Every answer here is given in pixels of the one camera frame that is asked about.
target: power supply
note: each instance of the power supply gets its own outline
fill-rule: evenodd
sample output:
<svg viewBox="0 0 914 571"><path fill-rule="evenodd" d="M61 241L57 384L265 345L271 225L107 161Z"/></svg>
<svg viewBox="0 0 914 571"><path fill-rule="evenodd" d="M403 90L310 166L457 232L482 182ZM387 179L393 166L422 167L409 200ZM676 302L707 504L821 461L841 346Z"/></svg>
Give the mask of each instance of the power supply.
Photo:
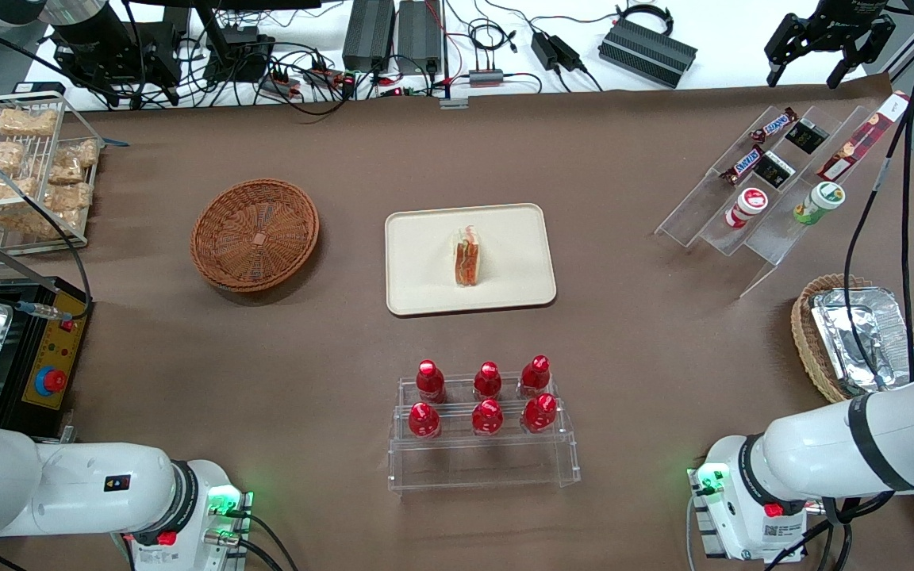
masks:
<svg viewBox="0 0 914 571"><path fill-rule="evenodd" d="M436 18L440 14L439 0L401 0L397 10L397 67L403 75L443 71L443 30Z"/></svg>
<svg viewBox="0 0 914 571"><path fill-rule="evenodd" d="M697 48L621 17L599 44L598 57L675 88L697 57Z"/></svg>
<svg viewBox="0 0 914 571"><path fill-rule="evenodd" d="M393 22L393 0L353 1L348 34L344 37L344 67L359 71L386 69Z"/></svg>

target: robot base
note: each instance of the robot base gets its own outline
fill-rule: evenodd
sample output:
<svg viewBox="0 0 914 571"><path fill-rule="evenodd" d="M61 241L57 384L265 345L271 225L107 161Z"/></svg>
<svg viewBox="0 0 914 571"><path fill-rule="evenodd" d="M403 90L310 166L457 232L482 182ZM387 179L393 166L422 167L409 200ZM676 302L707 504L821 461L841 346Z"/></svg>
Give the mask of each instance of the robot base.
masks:
<svg viewBox="0 0 914 571"><path fill-rule="evenodd" d="M799 541L806 531L806 511L790 516L765 515L764 506L747 492L739 475L739 448L746 440L743 436L726 436L716 442L708 452L706 462L696 473L690 474L690 483L698 488L711 485L719 489L716 494L696 498L696 505L700 510L701 500L707 504L708 516L726 555L732 559L762 559L770 563L781 550ZM706 535L707 531L701 529L701 533ZM802 556L803 550L798 550L783 562L795 563Z"/></svg>
<svg viewBox="0 0 914 571"><path fill-rule="evenodd" d="M190 460L188 463L199 481L193 515L179 531L173 545L143 546L130 541L136 571L244 571L246 552L243 549L206 545L203 534L208 529L217 529L248 538L249 520L218 516L210 510L224 506L251 511L252 493L243 494L233 487L228 474L209 460Z"/></svg>

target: emergency stop button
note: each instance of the emergency stop button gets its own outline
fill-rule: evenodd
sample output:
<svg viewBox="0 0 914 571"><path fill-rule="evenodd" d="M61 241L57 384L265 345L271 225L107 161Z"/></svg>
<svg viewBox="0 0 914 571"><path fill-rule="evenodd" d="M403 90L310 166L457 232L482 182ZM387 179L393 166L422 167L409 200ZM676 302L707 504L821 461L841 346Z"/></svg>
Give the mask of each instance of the emergency stop button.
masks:
<svg viewBox="0 0 914 571"><path fill-rule="evenodd" d="M61 393L62 389L66 388L67 381L65 371L51 365L43 366L33 379L33 388L41 397L50 397L55 393Z"/></svg>

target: beige tray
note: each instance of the beige tray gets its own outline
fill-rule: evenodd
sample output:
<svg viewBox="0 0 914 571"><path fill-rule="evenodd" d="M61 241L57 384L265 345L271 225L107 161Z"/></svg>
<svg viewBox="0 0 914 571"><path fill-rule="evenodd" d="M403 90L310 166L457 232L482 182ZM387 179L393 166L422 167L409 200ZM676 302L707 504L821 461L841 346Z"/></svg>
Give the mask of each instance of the beige tray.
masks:
<svg viewBox="0 0 914 571"><path fill-rule="evenodd" d="M478 285L454 279L452 237L472 224L482 241ZM421 315L544 305L555 299L545 217L538 205L418 210L387 217L387 307Z"/></svg>

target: foil container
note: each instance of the foil container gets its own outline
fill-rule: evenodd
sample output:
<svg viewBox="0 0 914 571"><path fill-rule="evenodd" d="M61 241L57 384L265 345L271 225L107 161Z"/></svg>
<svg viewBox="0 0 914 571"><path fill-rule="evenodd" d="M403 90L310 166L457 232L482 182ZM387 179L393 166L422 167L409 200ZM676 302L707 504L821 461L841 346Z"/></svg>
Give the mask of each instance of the foil container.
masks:
<svg viewBox="0 0 914 571"><path fill-rule="evenodd" d="M898 299L883 288L850 289L849 298L866 357L856 347L849 325L845 290L828 289L809 298L817 332L841 387L854 396L908 384L908 337Z"/></svg>

